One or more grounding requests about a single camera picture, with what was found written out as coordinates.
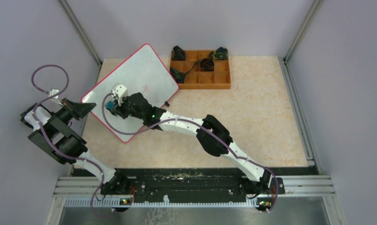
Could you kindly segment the blue eraser sponge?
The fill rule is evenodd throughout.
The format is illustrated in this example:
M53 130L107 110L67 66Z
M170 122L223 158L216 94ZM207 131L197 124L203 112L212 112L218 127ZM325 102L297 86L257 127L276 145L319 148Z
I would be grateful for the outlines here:
M115 107L115 104L114 104L113 101L109 101L109 102L107 102L107 103L105 104L105 108L106 108L107 110L112 110L114 107Z

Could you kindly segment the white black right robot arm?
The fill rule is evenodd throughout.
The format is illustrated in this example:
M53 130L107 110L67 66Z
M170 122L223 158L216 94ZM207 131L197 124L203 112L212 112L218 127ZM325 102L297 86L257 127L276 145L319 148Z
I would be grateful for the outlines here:
M122 119L136 118L146 128L136 132L120 131L108 121L106 111ZM108 127L118 134L138 135L153 129L194 136L206 153L225 158L239 168L254 188L254 196L270 192L272 198L276 199L279 194L279 182L275 173L246 154L234 142L228 129L210 114L203 119L180 116L152 106L141 93L122 97L121 103L116 94L109 93L102 100L101 112Z

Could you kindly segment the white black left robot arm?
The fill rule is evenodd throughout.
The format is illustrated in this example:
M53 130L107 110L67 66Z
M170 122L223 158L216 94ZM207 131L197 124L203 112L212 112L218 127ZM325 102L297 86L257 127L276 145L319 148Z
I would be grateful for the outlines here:
M101 194L128 194L129 179L121 170L96 159L86 147L87 142L69 126L72 119L83 119L96 104L66 98L61 103L62 108L57 112L35 103L21 113L20 121L33 130L28 139L60 164L78 165L93 174L101 181Z

